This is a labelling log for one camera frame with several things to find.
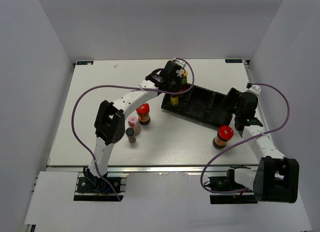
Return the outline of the red-lid sauce jar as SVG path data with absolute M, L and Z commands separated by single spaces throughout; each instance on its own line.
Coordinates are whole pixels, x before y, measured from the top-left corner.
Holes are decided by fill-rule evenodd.
M 150 119 L 150 106 L 148 103 L 144 103 L 136 109 L 138 122 L 141 125 L 148 125 L 151 121 Z
M 234 131 L 229 126 L 221 126 L 218 131 L 216 137 L 213 139 L 212 143 L 215 148 L 223 149 L 227 145 L 228 141 L 232 139 L 234 135 Z

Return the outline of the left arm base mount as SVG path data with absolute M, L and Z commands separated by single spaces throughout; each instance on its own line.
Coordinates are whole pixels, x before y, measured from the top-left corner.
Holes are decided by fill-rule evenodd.
M 107 177 L 105 180 L 91 174 L 87 167 L 79 173 L 73 200 L 74 201 L 99 201 L 99 202 L 120 202 L 126 190 L 127 179 L 124 177 Z

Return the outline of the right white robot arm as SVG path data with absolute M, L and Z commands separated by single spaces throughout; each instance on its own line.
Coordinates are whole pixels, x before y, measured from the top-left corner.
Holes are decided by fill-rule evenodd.
M 229 169 L 222 189 L 231 193 L 247 188 L 257 201 L 294 203 L 298 198 L 300 166 L 278 151 L 256 118 L 259 93 L 258 86 L 245 92 L 231 88 L 221 102 L 235 115 L 236 131 L 259 160 L 256 171 L 244 166 Z

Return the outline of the pink-lid spice bottle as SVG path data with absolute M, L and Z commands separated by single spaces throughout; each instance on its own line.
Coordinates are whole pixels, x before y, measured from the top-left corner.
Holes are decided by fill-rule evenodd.
M 128 125 L 134 130 L 136 136 L 138 136 L 141 133 L 141 127 L 136 117 L 134 116 L 129 117 Z

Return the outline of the black-lid spice bottle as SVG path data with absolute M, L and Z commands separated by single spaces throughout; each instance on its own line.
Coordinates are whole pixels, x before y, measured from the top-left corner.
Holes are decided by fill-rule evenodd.
M 136 139 L 136 134 L 133 128 L 129 127 L 125 130 L 125 134 L 128 138 L 129 143 L 136 143 L 137 139 Z

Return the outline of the yellow-label small bottle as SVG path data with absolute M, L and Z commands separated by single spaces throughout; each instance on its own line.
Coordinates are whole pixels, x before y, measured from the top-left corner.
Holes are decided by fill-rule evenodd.
M 179 97 L 178 95 L 172 95 L 170 97 L 170 103 L 173 107 L 177 107 L 179 105 Z

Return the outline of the red-label sauce bottle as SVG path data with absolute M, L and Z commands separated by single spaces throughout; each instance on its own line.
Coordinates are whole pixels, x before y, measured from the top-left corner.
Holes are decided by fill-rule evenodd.
M 188 72 L 185 70 L 179 86 L 179 92 L 184 92 L 188 89 Z

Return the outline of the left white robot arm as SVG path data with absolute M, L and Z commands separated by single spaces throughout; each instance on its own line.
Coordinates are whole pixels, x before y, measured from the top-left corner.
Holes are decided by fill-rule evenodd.
M 128 116 L 161 93 L 179 95 L 185 67 L 184 60 L 172 59 L 164 68 L 147 75 L 137 87 L 125 87 L 130 91 L 121 98 L 101 102 L 94 122 L 96 142 L 94 151 L 90 151 L 92 161 L 84 170 L 88 185 L 94 191 L 113 187 L 107 180 L 108 163 L 114 145 L 125 135 Z

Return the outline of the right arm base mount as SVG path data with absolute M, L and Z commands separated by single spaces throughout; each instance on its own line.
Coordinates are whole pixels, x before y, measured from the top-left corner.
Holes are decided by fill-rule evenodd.
M 209 176 L 204 186 L 210 190 L 218 191 L 210 195 L 210 203 L 213 205 L 222 204 L 256 204 L 257 200 L 251 190 L 222 193 L 222 191 L 233 191 L 244 189 L 243 185 L 234 182 L 234 169 L 229 169 L 225 176 Z

